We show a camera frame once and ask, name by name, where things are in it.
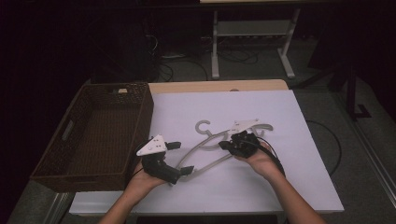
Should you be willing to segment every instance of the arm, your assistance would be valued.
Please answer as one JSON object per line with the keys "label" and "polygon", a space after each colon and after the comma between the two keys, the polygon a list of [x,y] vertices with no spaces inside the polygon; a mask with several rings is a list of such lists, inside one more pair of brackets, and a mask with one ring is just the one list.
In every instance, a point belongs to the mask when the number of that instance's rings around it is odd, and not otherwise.
{"label": "arm", "polygon": [[142,163],[134,169],[134,177],[125,191],[107,211],[99,223],[124,223],[132,208],[145,198],[152,189],[165,183],[163,180],[145,173]]}
{"label": "arm", "polygon": [[240,161],[247,162],[257,174],[262,175],[271,184],[290,223],[326,223],[303,199],[285,176],[280,173],[276,165],[265,153],[258,150],[247,159],[236,158]]}

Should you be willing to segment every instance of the dark background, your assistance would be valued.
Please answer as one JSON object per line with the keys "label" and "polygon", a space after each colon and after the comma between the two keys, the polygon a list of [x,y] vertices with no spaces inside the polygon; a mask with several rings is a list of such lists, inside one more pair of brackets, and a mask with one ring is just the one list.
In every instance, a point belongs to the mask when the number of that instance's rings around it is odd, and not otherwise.
{"label": "dark background", "polygon": [[[86,80],[152,81],[158,76],[158,59],[149,54],[152,42],[146,34],[156,35],[163,48],[176,47],[195,57],[203,53],[199,41],[211,35],[209,10],[107,14],[90,10],[135,4],[1,1],[1,223],[7,221],[64,111]],[[392,1],[305,7],[294,36],[319,38],[312,67],[353,65],[394,119],[395,10]],[[235,11],[222,15],[233,18]],[[262,13],[255,10],[249,15],[255,19]]]}

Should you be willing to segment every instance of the floor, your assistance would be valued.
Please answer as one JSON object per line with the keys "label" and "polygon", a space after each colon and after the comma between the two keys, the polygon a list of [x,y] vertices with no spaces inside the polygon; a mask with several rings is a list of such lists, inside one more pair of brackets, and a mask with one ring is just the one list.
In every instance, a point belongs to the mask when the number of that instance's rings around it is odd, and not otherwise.
{"label": "floor", "polygon": [[[276,52],[279,40],[264,40],[258,45],[249,45],[242,50],[222,49],[219,58],[221,80],[236,79],[284,79],[289,86],[298,84],[319,72],[308,68],[310,56],[316,40],[293,40],[288,53],[296,78],[286,78]],[[162,74],[157,81],[205,81],[211,80],[210,52],[201,58],[163,59]],[[383,187],[367,153],[368,145],[373,146],[375,155],[382,161],[390,176],[396,176],[396,125],[375,99],[371,88],[363,81],[357,81],[357,104],[367,107],[369,119],[352,122],[346,115],[345,90],[333,93],[326,85],[331,76],[325,77],[303,90],[295,90],[296,99],[308,121],[318,151],[329,172],[336,167],[341,146],[342,158],[332,174],[332,182],[345,207],[345,212],[324,214],[329,223],[394,223],[396,204],[392,203]],[[367,140],[361,141],[357,133],[361,130]],[[99,217],[79,217],[67,213],[67,206],[60,207],[56,216],[47,217],[48,211],[56,210],[55,193],[50,189],[30,182],[18,202],[9,223],[96,223]],[[277,222],[284,223],[285,217],[277,214]],[[130,217],[128,223],[135,223]]]}

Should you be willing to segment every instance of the forearm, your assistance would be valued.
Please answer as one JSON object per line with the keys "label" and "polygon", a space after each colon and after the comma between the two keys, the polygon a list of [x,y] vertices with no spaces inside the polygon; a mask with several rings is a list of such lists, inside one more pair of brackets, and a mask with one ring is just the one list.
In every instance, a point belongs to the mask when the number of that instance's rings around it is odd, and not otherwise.
{"label": "forearm", "polygon": [[326,223],[281,173],[272,175],[267,180],[291,224]]}
{"label": "forearm", "polygon": [[138,202],[134,195],[123,192],[99,223],[124,223]]}
{"label": "forearm", "polygon": [[139,183],[130,182],[100,223],[124,223],[134,206],[145,198],[153,188],[154,186],[144,187],[139,186]]}

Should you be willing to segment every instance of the desk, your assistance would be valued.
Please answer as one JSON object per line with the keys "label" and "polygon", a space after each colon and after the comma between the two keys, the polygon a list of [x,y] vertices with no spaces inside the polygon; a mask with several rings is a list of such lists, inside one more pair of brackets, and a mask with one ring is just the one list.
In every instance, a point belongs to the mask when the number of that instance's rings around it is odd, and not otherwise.
{"label": "desk", "polygon": [[[227,91],[211,92],[216,83],[219,90]],[[259,85],[262,90],[269,91],[257,91],[255,87],[254,91],[228,92],[230,87],[247,90],[248,84]],[[275,127],[264,137],[277,149],[288,180],[300,194],[319,212],[344,210],[293,92],[287,90],[284,81],[224,81],[207,82],[207,85],[203,82],[197,83],[194,92],[159,93],[181,92],[184,87],[193,86],[194,83],[150,84],[156,92],[153,93],[155,106],[150,134],[161,133],[165,141],[182,143],[181,149],[167,152],[165,161],[169,165],[175,166],[189,148],[205,139],[194,130],[199,119],[211,120],[212,123],[205,128],[212,133],[230,128],[235,119],[260,119]],[[227,153],[217,149],[209,152],[199,150],[185,165],[195,165],[199,169]],[[82,216],[102,215],[119,196],[119,191],[80,192],[76,194],[69,212]],[[276,212],[282,212],[282,208],[268,182],[247,164],[235,159],[224,161],[191,180],[180,179],[173,187],[159,186],[132,211],[139,216]]]}

